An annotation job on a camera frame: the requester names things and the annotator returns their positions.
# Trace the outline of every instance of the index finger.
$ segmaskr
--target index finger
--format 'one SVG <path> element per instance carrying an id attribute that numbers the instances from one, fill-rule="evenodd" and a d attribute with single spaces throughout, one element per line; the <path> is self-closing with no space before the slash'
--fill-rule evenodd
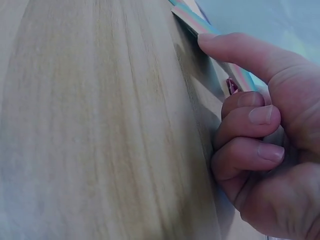
<path id="1" fill-rule="evenodd" d="M 210 57 L 236 64 L 266 84 L 278 73 L 291 67 L 310 64 L 301 55 L 284 50 L 244 33 L 198 36 L 200 48 Z"/>

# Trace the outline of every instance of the wooden surface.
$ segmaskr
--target wooden surface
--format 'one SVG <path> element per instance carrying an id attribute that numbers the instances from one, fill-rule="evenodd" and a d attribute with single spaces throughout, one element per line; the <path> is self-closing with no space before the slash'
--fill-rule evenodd
<path id="1" fill-rule="evenodd" d="M 234 236 L 196 45 L 166 0 L 0 0 L 0 239 Z"/>

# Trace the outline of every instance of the hand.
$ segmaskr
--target hand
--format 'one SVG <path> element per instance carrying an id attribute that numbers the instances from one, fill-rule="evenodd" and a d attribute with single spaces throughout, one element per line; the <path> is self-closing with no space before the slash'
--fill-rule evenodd
<path id="1" fill-rule="evenodd" d="M 241 217 L 265 235 L 320 240 L 320 68 L 302 56 L 241 33 L 202 34 L 200 48 L 268 84 L 226 99 L 212 171 Z M 296 155 L 260 139 L 284 128 Z M 274 170 L 284 157 L 298 164 Z"/>

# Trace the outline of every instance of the finger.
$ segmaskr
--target finger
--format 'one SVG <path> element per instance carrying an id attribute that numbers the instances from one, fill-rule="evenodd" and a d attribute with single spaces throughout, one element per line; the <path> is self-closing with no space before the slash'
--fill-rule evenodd
<path id="1" fill-rule="evenodd" d="M 283 147 L 237 137 L 213 156 L 211 168 L 215 179 L 234 203 L 247 180 L 247 171 L 272 170 L 283 161 L 284 153 Z"/>
<path id="2" fill-rule="evenodd" d="M 301 55 L 243 33 L 219 36 L 200 34 L 198 44 L 210 57 L 222 62 L 237 64 L 266 83 L 283 70 L 310 64 Z"/>
<path id="3" fill-rule="evenodd" d="M 278 129 L 280 123 L 280 112 L 273 105 L 234 109 L 221 122 L 214 137 L 214 149 L 221 148 L 236 137 L 268 136 Z"/>
<path id="4" fill-rule="evenodd" d="M 265 105 L 264 97 L 256 92 L 240 91 L 229 96 L 222 105 L 221 118 L 224 119 L 232 110 L 241 107 L 262 107 Z"/>

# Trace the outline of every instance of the rainbow striped paper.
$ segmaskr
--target rainbow striped paper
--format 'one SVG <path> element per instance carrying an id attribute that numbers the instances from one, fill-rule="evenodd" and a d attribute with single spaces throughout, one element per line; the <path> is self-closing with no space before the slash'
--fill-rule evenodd
<path id="1" fill-rule="evenodd" d="M 173 14 L 175 14 L 179 19 L 181 19 L 188 27 L 188 29 L 193 32 L 195 35 L 198 34 L 215 34 L 219 35 L 220 32 L 215 29 L 211 24 L 206 20 L 202 19 L 196 13 L 194 13 L 182 0 L 169 0 L 174 7 L 172 8 Z M 234 80 L 241 91 L 256 91 L 257 88 L 250 76 L 250 74 L 233 63 L 218 62 L 218 64 L 223 68 L 223 70 Z"/>

